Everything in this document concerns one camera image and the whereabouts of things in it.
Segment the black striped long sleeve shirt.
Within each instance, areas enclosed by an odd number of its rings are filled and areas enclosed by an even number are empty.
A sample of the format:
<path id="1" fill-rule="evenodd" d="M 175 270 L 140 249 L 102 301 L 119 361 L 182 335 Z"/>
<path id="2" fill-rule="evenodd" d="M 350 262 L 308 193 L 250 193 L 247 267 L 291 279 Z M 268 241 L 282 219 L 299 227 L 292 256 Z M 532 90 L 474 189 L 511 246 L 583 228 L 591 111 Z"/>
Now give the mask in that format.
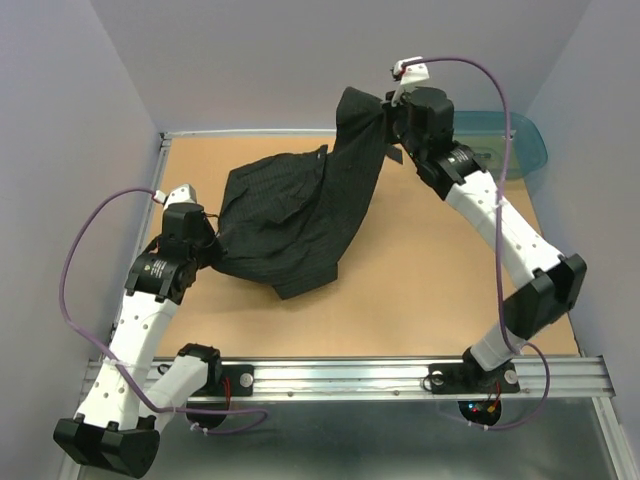
<path id="1" fill-rule="evenodd" d="M 335 281 L 389 150 L 382 101 L 353 87 L 336 108 L 336 138 L 231 170 L 218 215 L 223 274 L 268 285 L 283 300 Z"/>

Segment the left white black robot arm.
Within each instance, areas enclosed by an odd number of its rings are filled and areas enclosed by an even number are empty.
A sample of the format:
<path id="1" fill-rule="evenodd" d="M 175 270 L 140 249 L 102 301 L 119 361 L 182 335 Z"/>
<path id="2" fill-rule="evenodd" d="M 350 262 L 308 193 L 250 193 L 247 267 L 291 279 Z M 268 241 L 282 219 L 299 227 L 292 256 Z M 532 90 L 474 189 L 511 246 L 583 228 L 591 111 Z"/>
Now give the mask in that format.
<path id="1" fill-rule="evenodd" d="M 143 477 L 157 455 L 161 431 L 188 397 L 221 386 L 219 351 L 187 344 L 163 378 L 148 391 L 142 389 L 186 290 L 218 251 L 201 205 L 165 206 L 155 246 L 130 269 L 111 352 L 77 412 L 54 429 L 54 441 L 76 463 Z"/>

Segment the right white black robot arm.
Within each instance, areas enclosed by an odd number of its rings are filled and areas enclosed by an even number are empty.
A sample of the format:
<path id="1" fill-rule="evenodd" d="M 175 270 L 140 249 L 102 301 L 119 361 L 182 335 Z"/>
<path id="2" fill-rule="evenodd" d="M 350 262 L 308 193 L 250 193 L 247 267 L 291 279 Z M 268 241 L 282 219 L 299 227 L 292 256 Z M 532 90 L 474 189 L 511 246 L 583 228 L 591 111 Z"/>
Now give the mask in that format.
<path id="1" fill-rule="evenodd" d="M 402 146 L 421 181 L 464 217 L 493 249 L 498 276 L 509 275 L 515 291 L 501 295 L 499 319 L 458 363 L 429 371 L 424 384 L 434 394 L 482 393 L 502 386 L 510 361 L 541 330 L 576 303 L 587 272 L 578 254 L 549 244 L 500 192 L 471 147 L 454 138 L 454 106 L 446 93 L 418 87 L 385 96 L 387 137 Z"/>

